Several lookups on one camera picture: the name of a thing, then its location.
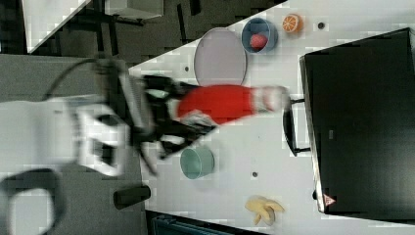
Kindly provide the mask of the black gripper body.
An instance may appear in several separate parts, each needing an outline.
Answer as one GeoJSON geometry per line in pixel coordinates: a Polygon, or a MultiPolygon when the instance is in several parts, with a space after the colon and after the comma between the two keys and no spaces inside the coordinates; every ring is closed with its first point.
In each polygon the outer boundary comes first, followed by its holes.
{"type": "Polygon", "coordinates": [[[120,61],[110,61],[108,72],[109,106],[130,127],[132,141],[152,141],[155,125],[143,83],[120,61]]]}

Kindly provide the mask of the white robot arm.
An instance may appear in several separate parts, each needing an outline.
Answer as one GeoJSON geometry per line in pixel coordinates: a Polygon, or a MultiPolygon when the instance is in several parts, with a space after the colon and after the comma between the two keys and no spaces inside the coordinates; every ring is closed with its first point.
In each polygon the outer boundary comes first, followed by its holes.
{"type": "Polygon", "coordinates": [[[1,105],[1,235],[134,235],[140,230],[142,145],[165,135],[190,145],[206,123],[157,120],[145,92],[179,98],[191,85],[165,76],[134,77],[125,64],[90,60],[95,94],[1,105]]]}

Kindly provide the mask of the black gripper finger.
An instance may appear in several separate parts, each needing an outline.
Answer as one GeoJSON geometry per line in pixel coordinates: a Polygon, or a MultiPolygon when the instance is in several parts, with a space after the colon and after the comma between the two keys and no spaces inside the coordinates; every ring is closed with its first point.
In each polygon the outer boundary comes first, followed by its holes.
{"type": "Polygon", "coordinates": [[[198,85],[176,81],[171,77],[161,75],[144,75],[143,80],[147,89],[167,92],[171,98],[182,98],[198,88],[198,85]]]}
{"type": "Polygon", "coordinates": [[[163,152],[160,154],[160,159],[164,160],[168,156],[189,147],[197,139],[207,135],[214,129],[216,129],[216,126],[211,124],[196,123],[195,125],[187,125],[176,120],[160,125],[158,127],[158,141],[161,143],[163,149],[163,152]],[[165,136],[180,137],[183,141],[176,144],[170,141],[162,140],[165,136]]]}

